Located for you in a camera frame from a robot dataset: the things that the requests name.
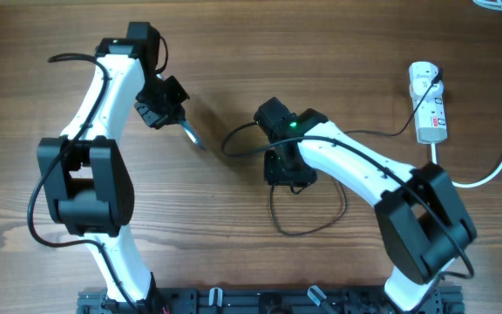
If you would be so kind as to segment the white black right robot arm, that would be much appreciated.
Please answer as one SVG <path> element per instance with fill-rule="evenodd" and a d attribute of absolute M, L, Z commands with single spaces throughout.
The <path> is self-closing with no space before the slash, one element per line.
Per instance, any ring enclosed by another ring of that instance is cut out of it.
<path fill-rule="evenodd" d="M 267 135 L 265 180 L 298 193 L 324 172 L 374 210 L 394 265 L 383 291 L 400 310 L 418 309 L 456 259 L 474 274 L 465 253 L 475 224 L 450 176 L 430 162 L 421 168 L 387 158 L 351 139 L 314 109 L 292 113 L 277 99 L 259 106 L 254 122 Z"/>

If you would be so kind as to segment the teal screen smartphone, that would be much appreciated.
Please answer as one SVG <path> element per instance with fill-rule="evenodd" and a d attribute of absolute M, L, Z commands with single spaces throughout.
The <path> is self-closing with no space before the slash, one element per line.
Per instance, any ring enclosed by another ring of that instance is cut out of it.
<path fill-rule="evenodd" d="M 197 132 L 193 129 L 191 124 L 186 119 L 182 120 L 180 122 L 180 125 L 182 126 L 190 141 L 192 141 L 195 146 L 197 146 L 201 150 L 207 149 L 202 138 L 197 134 Z"/>

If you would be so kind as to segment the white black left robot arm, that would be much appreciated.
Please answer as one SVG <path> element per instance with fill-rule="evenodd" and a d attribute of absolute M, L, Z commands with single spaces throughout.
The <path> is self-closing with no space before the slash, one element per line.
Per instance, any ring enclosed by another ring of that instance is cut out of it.
<path fill-rule="evenodd" d="M 105 278 L 99 307 L 111 313 L 165 313 L 167 302 L 136 248 L 129 223 L 134 187 L 119 151 L 129 112 L 154 129 L 185 126 L 189 96 L 174 77 L 162 78 L 166 40 L 148 22 L 131 22 L 125 38 L 103 38 L 92 55 L 66 52 L 52 63 L 94 65 L 75 118 L 37 147 L 41 173 L 27 207 L 32 238 L 49 248 L 85 245 Z"/>

